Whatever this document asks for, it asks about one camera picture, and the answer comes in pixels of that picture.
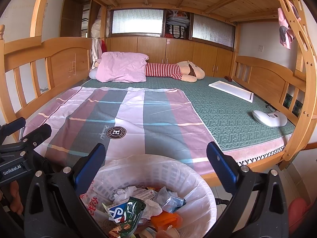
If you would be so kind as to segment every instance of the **circular logo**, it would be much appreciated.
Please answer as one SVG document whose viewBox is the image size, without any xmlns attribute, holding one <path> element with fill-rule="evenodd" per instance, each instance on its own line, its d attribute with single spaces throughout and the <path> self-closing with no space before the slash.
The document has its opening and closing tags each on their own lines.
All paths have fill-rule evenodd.
<svg viewBox="0 0 317 238">
<path fill-rule="evenodd" d="M 126 129 L 121 126 L 111 127 L 107 130 L 107 136 L 111 139 L 121 139 L 126 135 Z"/>
</svg>

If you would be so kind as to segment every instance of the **human hand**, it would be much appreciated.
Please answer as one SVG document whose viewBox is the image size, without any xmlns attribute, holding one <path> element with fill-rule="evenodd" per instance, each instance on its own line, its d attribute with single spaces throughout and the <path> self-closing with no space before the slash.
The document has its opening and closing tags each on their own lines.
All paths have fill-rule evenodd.
<svg viewBox="0 0 317 238">
<path fill-rule="evenodd" d="M 173 238 L 166 231 L 158 231 L 155 237 L 156 238 Z"/>
<path fill-rule="evenodd" d="M 10 183 L 10 193 L 13 197 L 13 200 L 10 204 L 10 209 L 12 212 L 21 215 L 23 212 L 23 205 L 21 203 L 21 198 L 19 195 L 19 185 L 17 181 Z"/>
</svg>

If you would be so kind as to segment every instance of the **red striped shirt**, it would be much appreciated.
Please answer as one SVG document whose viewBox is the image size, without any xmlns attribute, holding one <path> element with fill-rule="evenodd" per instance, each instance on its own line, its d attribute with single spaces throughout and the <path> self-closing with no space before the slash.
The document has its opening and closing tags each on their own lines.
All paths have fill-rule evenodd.
<svg viewBox="0 0 317 238">
<path fill-rule="evenodd" d="M 182 72 L 178 64 L 147 63 L 145 66 L 147 77 L 171 77 L 177 80 L 182 79 Z"/>
</svg>

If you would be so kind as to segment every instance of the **orange plastic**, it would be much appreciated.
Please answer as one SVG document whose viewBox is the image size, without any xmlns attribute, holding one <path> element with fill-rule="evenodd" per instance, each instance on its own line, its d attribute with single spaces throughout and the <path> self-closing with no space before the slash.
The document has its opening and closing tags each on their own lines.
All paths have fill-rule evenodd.
<svg viewBox="0 0 317 238">
<path fill-rule="evenodd" d="M 174 228 L 180 228 L 183 223 L 183 218 L 177 213 L 168 213 L 163 211 L 158 216 L 152 216 L 151 222 L 156 228 L 156 230 L 164 230 L 166 231 L 169 226 L 173 226 Z"/>
</svg>

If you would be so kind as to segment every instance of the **wall socket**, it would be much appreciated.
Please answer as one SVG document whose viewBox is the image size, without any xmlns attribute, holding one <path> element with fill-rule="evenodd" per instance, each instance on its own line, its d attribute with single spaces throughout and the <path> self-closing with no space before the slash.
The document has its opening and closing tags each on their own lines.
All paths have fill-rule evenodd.
<svg viewBox="0 0 317 238">
<path fill-rule="evenodd" d="M 259 45 L 259 52 L 263 52 L 263 46 L 262 45 Z"/>
</svg>

